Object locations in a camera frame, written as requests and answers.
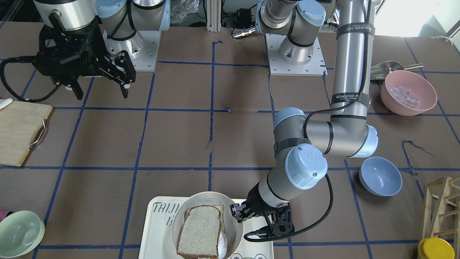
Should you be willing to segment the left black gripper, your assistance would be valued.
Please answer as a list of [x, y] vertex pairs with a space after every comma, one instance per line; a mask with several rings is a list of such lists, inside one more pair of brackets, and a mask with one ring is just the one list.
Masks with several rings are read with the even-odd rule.
[[263, 217], [266, 220], [265, 227], [246, 233], [245, 240], [281, 240], [295, 233], [289, 203], [279, 208], [268, 205], [259, 193], [259, 183], [249, 191], [245, 202], [230, 205], [230, 210], [236, 220], [248, 220], [253, 217]]

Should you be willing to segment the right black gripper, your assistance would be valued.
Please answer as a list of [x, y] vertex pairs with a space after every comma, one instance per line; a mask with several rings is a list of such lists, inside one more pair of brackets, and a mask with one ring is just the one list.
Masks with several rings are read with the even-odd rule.
[[128, 88], [137, 75], [127, 51], [109, 54], [96, 17], [75, 31], [59, 32], [44, 25], [33, 66], [54, 84], [70, 87], [78, 100], [83, 98], [80, 76], [104, 76], [119, 84], [123, 98], [128, 98]]

